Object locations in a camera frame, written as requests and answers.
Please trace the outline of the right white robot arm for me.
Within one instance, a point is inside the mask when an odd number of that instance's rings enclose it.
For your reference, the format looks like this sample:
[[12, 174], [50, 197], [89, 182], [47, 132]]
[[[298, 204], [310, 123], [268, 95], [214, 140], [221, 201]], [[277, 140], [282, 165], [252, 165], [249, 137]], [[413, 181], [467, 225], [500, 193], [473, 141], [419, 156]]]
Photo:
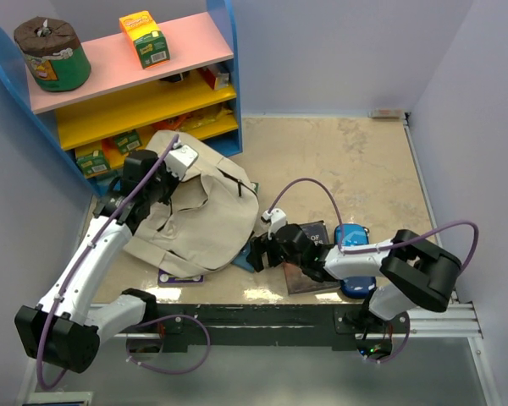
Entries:
[[297, 224], [252, 238], [246, 261], [257, 272], [281, 263], [297, 266], [316, 282], [351, 277], [385, 277], [360, 312], [362, 326], [380, 332], [396, 316], [420, 307], [435, 313], [447, 310], [461, 275], [461, 261], [449, 251], [408, 229], [377, 244], [349, 246], [316, 243]]

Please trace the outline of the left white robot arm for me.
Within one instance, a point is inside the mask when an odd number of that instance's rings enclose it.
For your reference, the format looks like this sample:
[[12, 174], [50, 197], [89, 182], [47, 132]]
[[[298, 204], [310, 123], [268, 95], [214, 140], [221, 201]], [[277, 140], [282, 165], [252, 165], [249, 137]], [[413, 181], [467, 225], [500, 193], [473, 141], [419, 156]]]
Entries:
[[155, 203], [168, 204], [198, 158], [183, 145], [158, 155], [131, 152], [121, 176], [97, 201], [86, 236], [63, 274], [34, 307], [14, 318], [25, 352], [39, 363], [84, 372], [101, 344], [134, 326], [151, 331], [158, 322], [154, 295], [128, 288], [109, 305], [92, 310], [92, 300], [113, 263]]

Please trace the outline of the beige canvas backpack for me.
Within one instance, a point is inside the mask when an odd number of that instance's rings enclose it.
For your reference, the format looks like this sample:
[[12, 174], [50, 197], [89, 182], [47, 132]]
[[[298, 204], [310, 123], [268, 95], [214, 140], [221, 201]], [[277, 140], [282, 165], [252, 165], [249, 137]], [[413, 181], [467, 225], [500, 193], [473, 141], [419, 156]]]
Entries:
[[194, 136], [179, 141], [199, 157], [171, 196], [152, 205], [124, 251], [176, 277], [226, 267], [257, 223], [259, 200], [245, 170]]

